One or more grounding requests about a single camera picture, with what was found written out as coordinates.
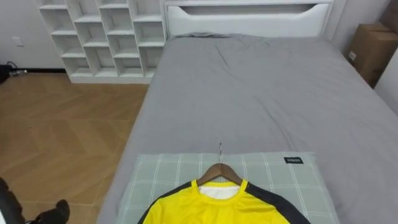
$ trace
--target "mattress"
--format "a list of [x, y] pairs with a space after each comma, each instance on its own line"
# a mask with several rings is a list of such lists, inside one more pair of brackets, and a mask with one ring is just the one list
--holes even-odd
[[396, 223], [398, 118], [323, 39], [168, 41], [97, 223], [139, 154], [314, 152], [341, 223]]

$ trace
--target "cubby shelf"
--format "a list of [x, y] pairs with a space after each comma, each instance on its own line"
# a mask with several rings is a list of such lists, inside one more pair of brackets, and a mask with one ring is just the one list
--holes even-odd
[[34, 0], [73, 83], [150, 83], [165, 44], [146, 0]]

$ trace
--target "green checkered cloth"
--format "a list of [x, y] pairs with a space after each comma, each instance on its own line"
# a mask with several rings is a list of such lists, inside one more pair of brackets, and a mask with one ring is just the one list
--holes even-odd
[[[284, 157], [300, 157], [303, 164], [286, 164]], [[222, 161], [252, 184], [286, 198], [311, 224], [340, 224], [311, 154], [268, 152], [224, 155]], [[200, 178], [217, 162], [217, 154], [140, 155], [121, 201], [116, 223], [137, 223], [157, 197]]]

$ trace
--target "clothes hanger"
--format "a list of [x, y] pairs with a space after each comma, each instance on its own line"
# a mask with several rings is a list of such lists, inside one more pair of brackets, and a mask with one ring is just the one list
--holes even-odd
[[229, 166], [223, 163], [221, 160], [221, 143], [220, 143], [220, 162], [212, 165], [206, 172], [197, 180], [197, 185], [201, 186], [216, 177], [222, 176], [235, 183], [236, 185], [242, 184], [242, 178], [240, 178], [235, 171]]

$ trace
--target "power outlet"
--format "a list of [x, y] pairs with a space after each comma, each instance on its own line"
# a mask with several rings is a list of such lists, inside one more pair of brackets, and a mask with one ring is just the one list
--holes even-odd
[[15, 45], [17, 45], [18, 47], [23, 47], [24, 46], [24, 44], [22, 43], [20, 37], [13, 37], [12, 39], [13, 39]]

